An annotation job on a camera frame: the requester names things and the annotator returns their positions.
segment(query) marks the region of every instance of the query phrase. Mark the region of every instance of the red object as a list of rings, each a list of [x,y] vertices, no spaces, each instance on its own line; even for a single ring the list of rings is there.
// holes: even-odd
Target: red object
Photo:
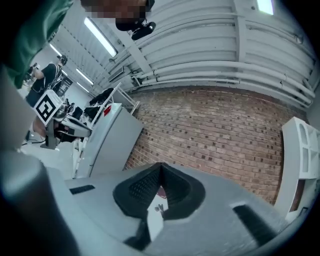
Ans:
[[[111,106],[108,106],[108,107],[103,111],[104,116],[106,116],[106,115],[110,112],[110,110],[111,110]]]

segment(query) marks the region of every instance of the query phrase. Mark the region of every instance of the red brick wall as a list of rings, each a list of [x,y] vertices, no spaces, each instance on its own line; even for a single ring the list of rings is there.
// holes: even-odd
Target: red brick wall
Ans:
[[[246,90],[178,87],[132,95],[144,129],[125,168],[166,162],[232,179],[274,204],[282,171],[281,127],[306,119]]]

